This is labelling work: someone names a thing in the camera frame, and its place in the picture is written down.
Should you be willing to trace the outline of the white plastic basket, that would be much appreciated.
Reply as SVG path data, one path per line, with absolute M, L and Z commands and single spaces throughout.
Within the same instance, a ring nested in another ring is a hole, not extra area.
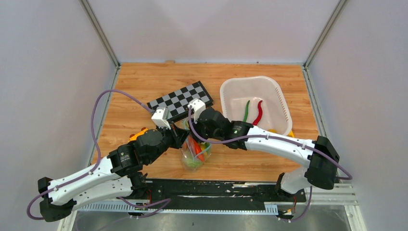
M 257 117 L 257 104 L 262 102 L 263 117 L 258 127 L 274 129 L 287 136 L 293 128 L 293 121 L 280 85 L 266 76 L 241 77 L 226 80 L 220 87 L 222 113 L 230 121 L 242 121 L 248 100 L 249 115 L 247 123 Z

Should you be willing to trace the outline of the toy orange carrot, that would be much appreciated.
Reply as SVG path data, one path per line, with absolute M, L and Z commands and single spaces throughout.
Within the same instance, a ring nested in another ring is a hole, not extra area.
M 201 154 L 201 146 L 199 143 L 197 143 L 192 137 L 188 137 L 188 141 L 189 143 L 192 145 L 192 149 L 194 152 L 194 157 L 198 160 L 200 160 L 201 162 L 205 161 L 204 156 Z

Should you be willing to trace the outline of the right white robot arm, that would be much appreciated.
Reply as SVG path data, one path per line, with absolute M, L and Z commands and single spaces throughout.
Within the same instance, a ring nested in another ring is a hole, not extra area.
M 243 121 L 229 121 L 212 107 L 202 109 L 189 105 L 188 110 L 191 132 L 197 141 L 223 144 L 230 149 L 265 152 L 298 163 L 300 168 L 279 175 L 275 187 L 279 200 L 287 201 L 309 186 L 324 190 L 334 188 L 340 157 L 328 138 L 286 137 Z

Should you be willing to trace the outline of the clear zip top bag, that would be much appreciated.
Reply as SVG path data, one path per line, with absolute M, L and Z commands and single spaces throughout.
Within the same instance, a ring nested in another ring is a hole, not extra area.
M 212 144 L 196 142 L 190 134 L 181 148 L 181 162 L 185 169 L 196 171 L 211 156 Z

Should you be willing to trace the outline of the green toy cabbage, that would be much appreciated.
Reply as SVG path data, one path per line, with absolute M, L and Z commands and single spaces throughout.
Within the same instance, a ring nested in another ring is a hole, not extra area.
M 191 156 L 183 156 L 181 160 L 186 169 L 190 170 L 195 170 L 204 164 L 200 159 L 192 158 Z

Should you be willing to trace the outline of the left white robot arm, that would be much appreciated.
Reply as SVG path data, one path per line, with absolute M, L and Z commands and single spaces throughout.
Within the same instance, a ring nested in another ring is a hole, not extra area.
M 42 218 L 46 222 L 58 221 L 83 205 L 105 199 L 131 195 L 143 198 L 148 191 L 143 166 L 152 164 L 169 148 L 181 148 L 189 134 L 189 130 L 175 124 L 170 129 L 147 129 L 111 151 L 99 164 L 61 179 L 39 179 Z

